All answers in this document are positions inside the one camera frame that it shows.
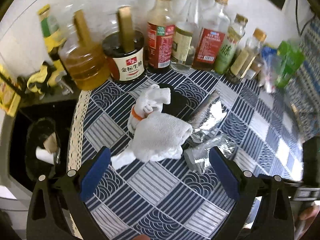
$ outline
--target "metal screw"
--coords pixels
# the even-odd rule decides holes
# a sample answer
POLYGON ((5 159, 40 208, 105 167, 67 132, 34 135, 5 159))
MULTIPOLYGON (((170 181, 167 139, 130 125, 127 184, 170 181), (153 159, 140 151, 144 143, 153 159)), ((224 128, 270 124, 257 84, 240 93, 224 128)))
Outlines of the metal screw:
POLYGON ((43 180, 45 180, 45 175, 40 175, 39 181, 43 181, 43 180))
POLYGON ((274 178, 275 178, 276 181, 281 181, 282 180, 279 175, 276 175, 274 178))
POLYGON ((246 176, 247 178, 252 177, 252 172, 251 171, 244 171, 243 175, 246 176))
POLYGON ((76 174, 76 170, 70 170, 68 171, 68 176, 73 177, 76 174))

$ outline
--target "white cloth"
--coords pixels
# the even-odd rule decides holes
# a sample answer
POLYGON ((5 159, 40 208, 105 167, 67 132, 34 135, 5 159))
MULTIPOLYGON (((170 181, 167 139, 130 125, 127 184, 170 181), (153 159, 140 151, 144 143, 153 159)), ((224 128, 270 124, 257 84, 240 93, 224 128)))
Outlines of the white cloth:
MULTIPOLYGON (((159 85, 153 84, 142 91, 132 108, 138 116, 146 118, 152 112, 161 112, 163 104, 170 104, 170 100, 170 88, 160 88, 159 85)), ((134 134, 139 122, 140 120, 130 113, 127 124, 129 132, 134 134)))
POLYGON ((180 159, 181 145, 191 133, 192 126, 187 122, 169 114, 153 112, 137 124, 127 148, 111 157, 112 166, 118 170, 136 158, 142 162, 180 159))

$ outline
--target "barcode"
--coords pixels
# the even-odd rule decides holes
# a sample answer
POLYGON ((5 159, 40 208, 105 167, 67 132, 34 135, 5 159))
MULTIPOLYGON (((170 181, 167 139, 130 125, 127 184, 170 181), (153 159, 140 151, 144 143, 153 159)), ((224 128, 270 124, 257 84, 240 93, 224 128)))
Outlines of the barcode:
POLYGON ((164 62, 164 63, 158 63, 158 68, 167 67, 170 65, 170 60, 164 62))
POLYGON ((212 56, 204 56, 204 57, 203 57, 203 60, 213 61, 213 60, 214 60, 214 57, 212 57, 212 56))

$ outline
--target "yellow package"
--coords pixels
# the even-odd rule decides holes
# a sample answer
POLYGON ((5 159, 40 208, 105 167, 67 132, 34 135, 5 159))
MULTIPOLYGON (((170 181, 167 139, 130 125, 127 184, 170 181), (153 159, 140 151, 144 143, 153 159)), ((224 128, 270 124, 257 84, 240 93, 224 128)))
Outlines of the yellow package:
MULTIPOLYGON (((0 72, 14 86, 18 87, 18 85, 12 81, 11 77, 1 64, 0 72)), ((0 106, 4 111, 6 111, 7 115, 15 116, 18 110, 20 100, 21 97, 2 78, 0 78, 0 106)))

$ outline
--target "aluminum foil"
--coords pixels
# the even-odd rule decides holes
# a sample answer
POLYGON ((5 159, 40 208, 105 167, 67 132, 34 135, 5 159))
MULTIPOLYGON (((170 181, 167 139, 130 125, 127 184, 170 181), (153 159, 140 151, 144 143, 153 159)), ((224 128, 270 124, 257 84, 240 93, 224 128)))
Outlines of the aluminum foil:
POLYGON ((228 159, 235 150, 236 144, 231 142, 227 135, 220 134, 194 148, 184 150, 183 155, 190 170, 203 174, 206 170, 210 169, 209 151, 214 146, 218 146, 223 155, 228 159))
POLYGON ((202 102, 188 121, 193 128, 192 140, 195 143, 202 143, 209 132, 218 128, 226 115, 226 112, 222 112, 220 94, 215 90, 202 102))

